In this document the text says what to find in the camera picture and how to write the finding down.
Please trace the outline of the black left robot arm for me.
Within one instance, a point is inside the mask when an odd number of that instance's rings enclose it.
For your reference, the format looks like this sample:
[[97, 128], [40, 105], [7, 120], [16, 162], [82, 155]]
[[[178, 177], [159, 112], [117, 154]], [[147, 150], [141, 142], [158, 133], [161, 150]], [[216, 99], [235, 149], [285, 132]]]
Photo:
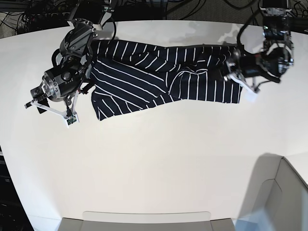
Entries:
[[[288, 0], [258, 0], [258, 8], [240, 28], [237, 35], [237, 49], [229, 59], [230, 74], [243, 79], [263, 77], [268, 82], [280, 83], [282, 75], [294, 65], [294, 45], [291, 36], [291, 22]], [[257, 53], [250, 53], [241, 42], [241, 37], [257, 15], [263, 19], [263, 47]]]

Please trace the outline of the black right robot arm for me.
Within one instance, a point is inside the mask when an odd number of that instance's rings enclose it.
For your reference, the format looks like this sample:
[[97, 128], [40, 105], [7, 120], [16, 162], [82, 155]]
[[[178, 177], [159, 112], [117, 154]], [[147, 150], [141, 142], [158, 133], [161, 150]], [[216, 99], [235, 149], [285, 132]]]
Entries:
[[107, 13], [112, 14], [116, 5], [116, 0], [77, 2], [68, 18], [73, 29], [52, 55], [53, 67], [44, 73], [41, 84], [30, 91], [34, 101], [66, 101], [80, 89], [92, 61], [91, 43], [98, 35], [96, 25]]

